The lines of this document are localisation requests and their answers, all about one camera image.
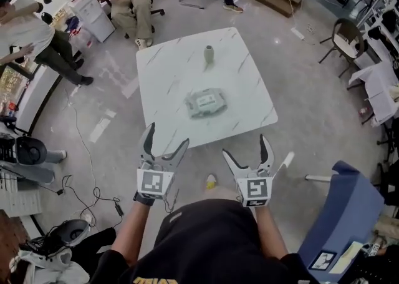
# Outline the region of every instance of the blue furniture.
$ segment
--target blue furniture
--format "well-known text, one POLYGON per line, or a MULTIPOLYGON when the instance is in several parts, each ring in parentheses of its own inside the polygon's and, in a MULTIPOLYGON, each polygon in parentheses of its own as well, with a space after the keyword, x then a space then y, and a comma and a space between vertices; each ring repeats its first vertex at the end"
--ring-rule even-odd
POLYGON ((298 251, 309 272, 321 282, 338 282, 343 276, 344 272, 329 271, 353 241, 368 241, 384 206, 383 197, 357 169, 343 161, 332 169, 338 174, 332 176, 324 207, 298 251), (312 270, 321 252, 336 256, 326 270, 312 270))

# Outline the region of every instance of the white seat cushion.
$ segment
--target white seat cushion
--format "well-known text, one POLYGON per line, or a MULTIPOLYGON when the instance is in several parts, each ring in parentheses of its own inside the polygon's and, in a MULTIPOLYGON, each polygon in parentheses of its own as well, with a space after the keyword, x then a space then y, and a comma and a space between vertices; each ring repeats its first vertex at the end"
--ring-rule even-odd
POLYGON ((334 44, 339 47, 341 50, 344 51, 344 53, 346 53, 346 55, 348 55, 349 57, 351 57, 352 59, 356 58, 356 50, 354 47, 352 47, 347 41, 345 41, 342 37, 340 37, 338 34, 336 34, 334 36, 334 40, 333 40, 334 44))

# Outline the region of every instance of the black shoe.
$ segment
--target black shoe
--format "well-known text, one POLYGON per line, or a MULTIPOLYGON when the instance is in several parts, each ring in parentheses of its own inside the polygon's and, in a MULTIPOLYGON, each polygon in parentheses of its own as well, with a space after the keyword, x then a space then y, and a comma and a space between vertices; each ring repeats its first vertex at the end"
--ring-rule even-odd
POLYGON ((93 83, 94 79, 92 77, 84 77, 82 76, 82 80, 80 82, 81 85, 83 86, 89 86, 91 83, 93 83))
POLYGON ((76 61, 76 69, 75 69, 75 71, 79 70, 82 67, 84 62, 85 61, 83 59, 80 59, 80 60, 76 61))

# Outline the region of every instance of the dark gray pants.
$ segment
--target dark gray pants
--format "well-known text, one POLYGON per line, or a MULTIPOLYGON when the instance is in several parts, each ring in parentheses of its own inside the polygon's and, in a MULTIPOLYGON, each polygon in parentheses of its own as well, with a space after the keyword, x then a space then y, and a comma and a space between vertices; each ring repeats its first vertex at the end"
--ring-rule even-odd
POLYGON ((72 46, 66 32, 55 30, 50 45, 36 57, 35 62, 49 66, 73 84, 78 85, 82 81, 82 76, 76 72, 72 46))

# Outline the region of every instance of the white t-shirt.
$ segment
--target white t-shirt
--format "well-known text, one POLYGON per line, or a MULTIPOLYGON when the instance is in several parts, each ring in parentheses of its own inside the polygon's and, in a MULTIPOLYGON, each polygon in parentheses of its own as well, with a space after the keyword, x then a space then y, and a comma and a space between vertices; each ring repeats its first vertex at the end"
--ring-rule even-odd
MULTIPOLYGON (((14 5, 16 10, 20 10, 34 3, 34 0, 17 0, 14 5)), ((53 27, 34 14, 16 17, 0 26, 0 59, 10 54, 11 46, 24 47, 30 43, 34 49, 27 57, 34 59, 49 46, 54 33, 53 27)))

